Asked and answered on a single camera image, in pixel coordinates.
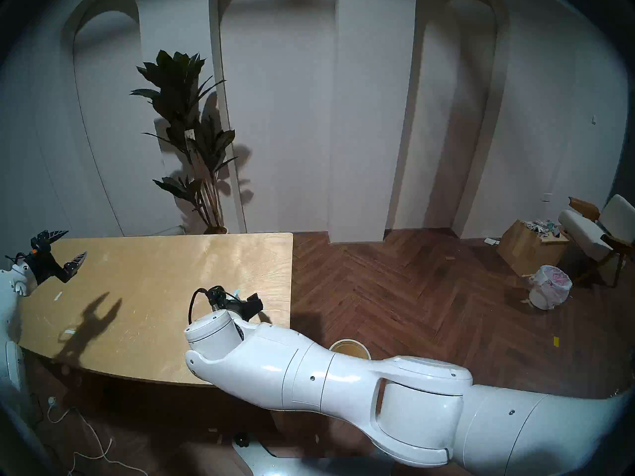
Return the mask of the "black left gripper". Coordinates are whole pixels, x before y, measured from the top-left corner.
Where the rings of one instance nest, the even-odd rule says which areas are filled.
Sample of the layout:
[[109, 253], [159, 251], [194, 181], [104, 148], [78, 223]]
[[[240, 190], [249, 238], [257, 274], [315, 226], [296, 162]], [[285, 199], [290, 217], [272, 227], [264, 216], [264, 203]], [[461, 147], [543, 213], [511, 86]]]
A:
[[87, 257], [87, 251], [66, 262], [62, 267], [51, 253], [51, 244], [68, 234], [68, 230], [43, 230], [39, 237], [31, 239], [31, 252], [26, 255], [26, 265], [34, 274], [38, 285], [54, 276], [60, 281], [68, 282], [78, 272]]

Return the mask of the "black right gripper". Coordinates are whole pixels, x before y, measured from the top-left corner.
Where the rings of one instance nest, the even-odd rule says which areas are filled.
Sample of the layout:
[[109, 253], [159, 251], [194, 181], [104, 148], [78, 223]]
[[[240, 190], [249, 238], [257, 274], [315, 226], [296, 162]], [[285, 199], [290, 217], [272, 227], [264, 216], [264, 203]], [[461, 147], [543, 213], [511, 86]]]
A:
[[226, 292], [223, 287], [208, 289], [208, 302], [213, 310], [233, 311], [246, 322], [263, 311], [262, 300], [256, 293], [246, 300], [241, 300], [235, 295]]

